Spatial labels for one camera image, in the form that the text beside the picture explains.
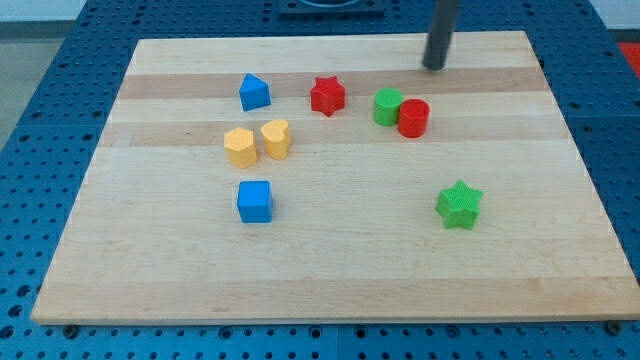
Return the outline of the dark robot base mount plate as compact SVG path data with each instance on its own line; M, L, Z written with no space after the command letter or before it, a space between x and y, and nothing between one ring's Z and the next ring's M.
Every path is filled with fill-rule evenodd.
M292 16L383 15L384 0L277 0L280 18Z

